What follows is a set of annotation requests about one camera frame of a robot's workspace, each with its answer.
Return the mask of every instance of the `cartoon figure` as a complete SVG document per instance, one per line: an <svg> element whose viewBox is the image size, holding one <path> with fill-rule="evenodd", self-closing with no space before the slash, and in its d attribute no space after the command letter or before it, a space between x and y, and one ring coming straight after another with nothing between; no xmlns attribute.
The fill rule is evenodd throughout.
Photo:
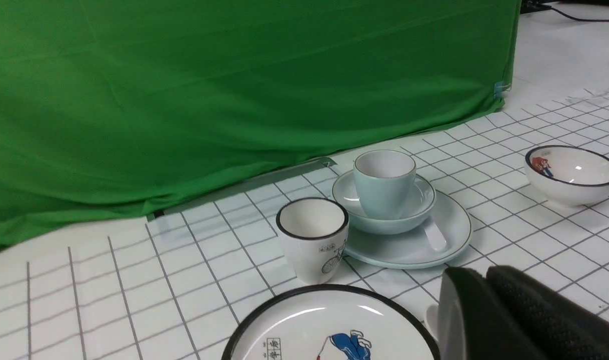
<svg viewBox="0 0 609 360"><path fill-rule="evenodd" d="M533 166L533 168L535 168L536 171L538 171L538 173L542 173L544 175L547 175L550 178L554 177L554 174L551 172L551 165L549 165L549 160L545 159L544 157L534 157L531 159L531 165Z"/></svg>
<svg viewBox="0 0 609 360"><path fill-rule="evenodd" d="M327 356L321 357L327 342L330 342L336 349L343 353L343 360L371 360L371 341L365 339L364 334L361 331L351 330L349 333L350 335L347 335L346 333L336 333L335 335L328 336L324 340L316 360L329 360ZM335 354L332 354L330 358L340 359L340 357L333 355Z"/></svg>

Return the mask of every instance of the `bowl rim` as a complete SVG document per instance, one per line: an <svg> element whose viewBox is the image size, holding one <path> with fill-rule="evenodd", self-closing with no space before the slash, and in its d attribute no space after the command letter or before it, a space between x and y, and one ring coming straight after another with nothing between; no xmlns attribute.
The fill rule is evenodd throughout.
<svg viewBox="0 0 609 360"><path fill-rule="evenodd" d="M415 214L414 216L410 216L410 217L408 217L408 218L399 218L399 219L376 219L376 218L370 218L370 217L368 217L368 216L362 216L362 215L359 215L359 214L355 214L354 212L351 212L351 210L349 210L349 209L347 209L346 207L344 207L344 206L341 204L341 202L340 202L340 201L338 201L338 200L336 199L336 195L335 195L335 193L334 193L334 189L336 189L336 184L339 182L339 180L340 180L340 179L341 179L343 176L348 176L348 175L350 175L350 173L353 173L353 170L349 170L349 171L347 171L347 172L345 172L345 173L341 174L340 176L338 176L338 177L336 178L336 180L333 182L333 185L331 186L331 198L332 198L332 199L333 199L333 200L334 200L336 203L338 203L338 204L339 204L341 207L345 208L345 210L346 210L346 212L348 212L348 214L350 214L350 215L352 215L352 216L354 216L354 217L357 217L357 218L359 218L359 219L363 219L363 220L366 220L366 221L375 221L375 222L378 222L378 223L391 223L391 224L393 224L393 223L399 223L399 222L402 222L402 221L410 221L410 220L413 220L413 219L419 218L419 217L421 217L421 216L423 216L423 215L427 214L428 212L430 212L431 210L433 210L433 207L434 207L434 205L436 204L436 199L437 199L437 197L438 197L438 194L436 194L436 188L435 188L435 187L433 187L433 185L431 184L431 182L430 182L429 180L426 180L426 178L424 178L424 177L423 177L423 176L421 176L420 174L416 173L416 177L419 177L419 178L423 179L423 180L424 180L424 181L425 181L425 182L428 184L428 186L431 188L431 193L433 194L433 199L431 200L431 203L428 205L428 207L427 207L427 208L426 208L426 209L425 209L423 212L420 212L419 214Z"/></svg>
<svg viewBox="0 0 609 360"><path fill-rule="evenodd" d="M574 149L574 150L584 151L586 153L590 153L590 154L596 155L597 157L605 159L607 162L609 162L609 158L606 157L605 155L602 155L601 153L597 153L595 151L587 150L586 148L581 148L581 147L578 147L578 146L570 146L570 145L544 145L544 146L537 146L535 148L532 148L531 150L529 150L526 153L526 155L524 155L524 162L527 164L527 166L529 166L529 169L533 170L534 173L542 176L545 179L553 180L554 182L559 182L559 183L571 185L571 186L574 186L574 187L599 188L599 187L605 187L605 186L609 185L609 182L603 182L601 184L576 184L574 182L568 182L568 181L565 181L565 180L560 180L559 178L546 176L543 173L541 173L540 171L536 170L536 168L533 166L533 164L531 164L531 161L529 161L530 158L531 158L531 155L533 153L535 153L536 151L538 151L538 150L550 149L550 148L568 148L568 149Z"/></svg>

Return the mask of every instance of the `printed character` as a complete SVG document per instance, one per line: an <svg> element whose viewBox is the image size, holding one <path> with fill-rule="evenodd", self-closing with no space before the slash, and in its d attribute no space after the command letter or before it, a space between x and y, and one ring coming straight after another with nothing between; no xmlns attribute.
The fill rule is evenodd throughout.
<svg viewBox="0 0 609 360"><path fill-rule="evenodd" d="M325 351L325 345L331 343L334 351ZM364 338L358 330L336 333L325 338L316 360L371 360L371 341Z"/></svg>
<svg viewBox="0 0 609 360"><path fill-rule="evenodd" d="M554 176L551 170L549 170L552 168L551 165L549 165L549 160L545 159L544 157L536 156L532 158L531 165L533 166L533 168L535 168L536 171L538 171L538 173L547 175L550 178Z"/></svg>

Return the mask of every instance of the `table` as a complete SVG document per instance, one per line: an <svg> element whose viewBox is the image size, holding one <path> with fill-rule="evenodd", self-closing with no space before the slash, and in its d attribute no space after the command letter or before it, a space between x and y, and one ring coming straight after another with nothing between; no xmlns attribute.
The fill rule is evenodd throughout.
<svg viewBox="0 0 609 360"><path fill-rule="evenodd" d="M449 264L408 271L345 257L332 282L383 294L422 319L447 266L483 274L511 265L609 321L609 199L551 206L522 173L524 154L540 144L609 156L609 93L584 90L367 146L412 154L419 174L467 208L471 246ZM330 196L351 162L338 163L9 264L0 271L0 360L218 360L250 311L303 285L282 256L275 214L289 200Z"/></svg>

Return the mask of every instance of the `plate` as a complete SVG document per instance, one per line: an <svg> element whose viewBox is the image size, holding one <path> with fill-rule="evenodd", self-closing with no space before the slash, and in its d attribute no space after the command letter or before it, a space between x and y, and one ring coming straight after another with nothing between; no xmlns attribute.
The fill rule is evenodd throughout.
<svg viewBox="0 0 609 360"><path fill-rule="evenodd" d="M435 359L439 349L403 307L349 285L299 287L266 301L240 323L222 360Z"/></svg>
<svg viewBox="0 0 609 360"><path fill-rule="evenodd" d="M396 235L375 235L350 228L345 254L367 264L390 269L424 269L444 264L467 249L472 223L467 210L441 191L435 192L431 218L446 240L446 250L434 251L424 224Z"/></svg>
<svg viewBox="0 0 609 360"><path fill-rule="evenodd" d="M360 205L353 171L348 171L333 183L334 200L348 211L350 225L366 233L391 235L412 230L428 218L434 207L436 191L425 178L416 175L407 196L407 212L399 219L369 218Z"/></svg>

